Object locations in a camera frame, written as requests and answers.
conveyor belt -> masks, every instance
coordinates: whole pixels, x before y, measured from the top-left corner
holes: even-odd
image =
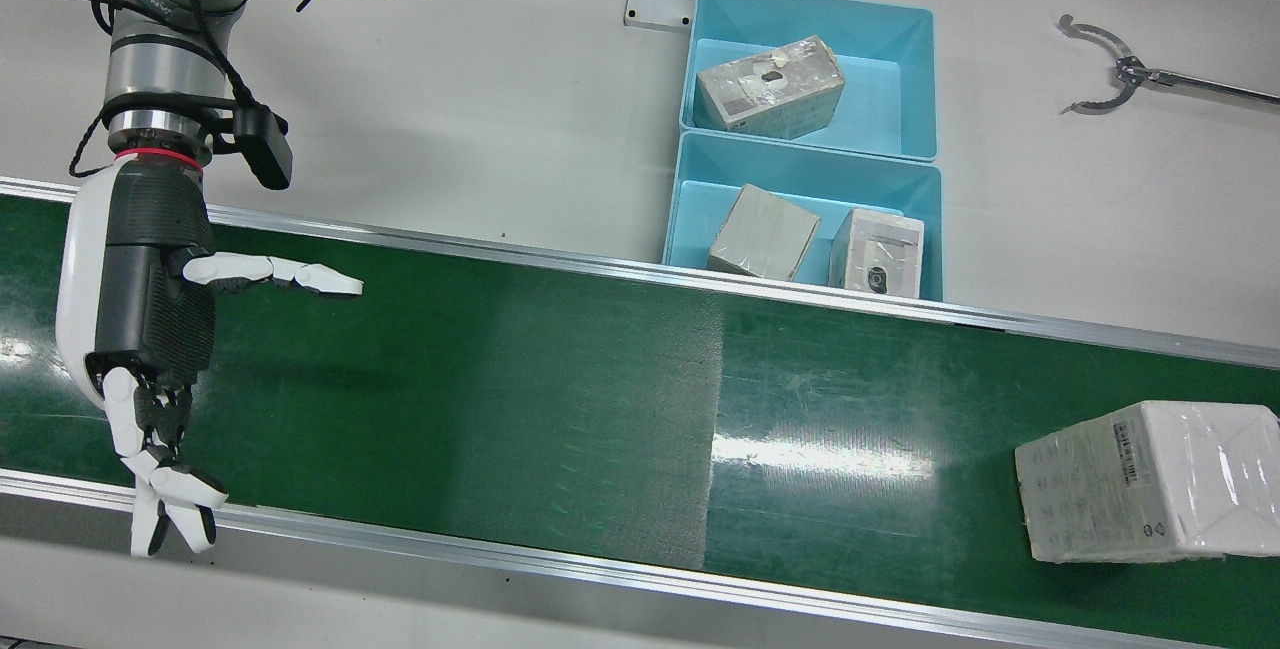
[[[0,467],[127,485],[59,365],[67,207],[0,197]],[[366,296],[220,300],[189,461],[343,520],[1239,648],[1280,561],[1032,561],[1012,448],[1280,371],[617,276],[218,228]]]

metal rod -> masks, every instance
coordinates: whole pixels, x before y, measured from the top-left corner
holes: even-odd
[[[1165,87],[1188,84],[1188,87],[1211,90],[1211,92],[1230,93],[1235,97],[1258,99],[1261,102],[1280,105],[1280,96],[1276,96],[1275,93],[1256,92],[1256,90],[1233,87],[1233,84],[1221,84],[1219,81],[1199,79],[1197,76],[1179,74],[1179,72],[1175,70],[1152,69],[1148,78],[1155,81],[1156,84],[1165,84]]]

blue bin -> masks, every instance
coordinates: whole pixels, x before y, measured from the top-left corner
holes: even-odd
[[[819,35],[845,91],[826,129],[792,143],[933,161],[933,12],[854,0],[698,0],[680,124],[694,129],[698,72]]]
[[[827,284],[831,241],[852,207],[924,221],[920,298],[942,301],[942,172],[937,166],[723,131],[686,131],[680,138],[662,261],[707,269],[707,252],[744,184],[781,195],[822,219],[796,274],[803,284]]]

white package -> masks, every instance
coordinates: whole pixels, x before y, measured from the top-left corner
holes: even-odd
[[[827,284],[918,300],[923,262],[924,221],[859,209],[832,239]]]
[[[818,233],[818,215],[748,184],[707,256],[707,269],[791,282]]]
[[[835,52],[818,37],[698,72],[708,129],[795,140],[831,124],[845,88]]]
[[[1266,407],[1140,402],[1014,457],[1039,561],[1280,556],[1280,424]]]

cardboard box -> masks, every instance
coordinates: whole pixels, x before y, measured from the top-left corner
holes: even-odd
[[[1266,407],[1142,402],[1014,456],[1039,561],[1280,556],[1280,424]]]
[[[831,243],[829,285],[920,298],[924,221],[852,210]]]
[[[707,269],[791,282],[819,221],[814,212],[748,184],[712,243]]]
[[[795,140],[831,124],[845,74],[822,38],[698,72],[698,101],[708,129]]]

